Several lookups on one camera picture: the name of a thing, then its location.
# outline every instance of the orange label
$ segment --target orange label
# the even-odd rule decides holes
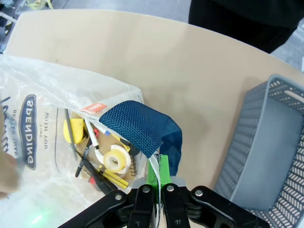
[[[81,111],[84,111],[84,112],[87,112],[90,114],[95,114],[95,113],[98,113],[99,111],[103,110],[104,108],[106,108],[105,104],[96,103],[96,104],[92,104],[88,107],[81,109]]]

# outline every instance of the blue fabric pouch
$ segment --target blue fabric pouch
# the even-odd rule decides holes
[[[176,175],[182,133],[169,116],[137,101],[125,101],[104,113],[99,122],[132,143],[147,158],[160,149],[160,154],[169,157],[170,175]]]

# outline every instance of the plastic bag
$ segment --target plastic bag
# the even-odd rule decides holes
[[[106,128],[98,121],[102,113],[126,100],[142,102],[142,93],[94,72],[6,55],[0,55],[0,74],[3,149],[18,160],[21,174],[20,191],[0,201],[1,227],[57,227],[104,196],[74,177],[78,161],[63,137],[63,108]],[[98,113],[81,111],[96,103],[104,105]]]

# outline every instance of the wooden table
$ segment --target wooden table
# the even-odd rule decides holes
[[[301,72],[237,40],[152,16],[90,9],[24,13],[5,54],[98,72],[138,86],[183,132],[178,176],[213,187],[244,93]]]

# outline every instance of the gray basket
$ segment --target gray basket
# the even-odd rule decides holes
[[[303,102],[304,87],[280,75],[248,91],[215,186],[274,228],[302,221]]]

